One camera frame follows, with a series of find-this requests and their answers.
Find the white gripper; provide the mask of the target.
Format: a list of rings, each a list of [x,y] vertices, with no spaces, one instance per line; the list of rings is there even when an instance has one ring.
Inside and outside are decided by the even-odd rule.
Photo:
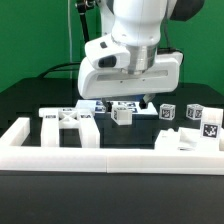
[[[106,112],[112,111],[107,97],[145,94],[139,102],[141,109],[147,109],[155,97],[154,93],[172,92],[179,82],[181,52],[160,54],[154,65],[142,74],[127,74],[121,69],[99,69],[92,67],[85,58],[78,75],[78,91],[84,99],[102,98]]]

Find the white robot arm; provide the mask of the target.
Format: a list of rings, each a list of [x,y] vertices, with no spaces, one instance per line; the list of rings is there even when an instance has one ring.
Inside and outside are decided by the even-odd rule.
[[[179,81],[183,53],[160,49],[169,20],[187,21],[205,0],[95,0],[102,36],[85,44],[78,75],[85,99],[141,95],[145,108],[157,93],[171,92]]]

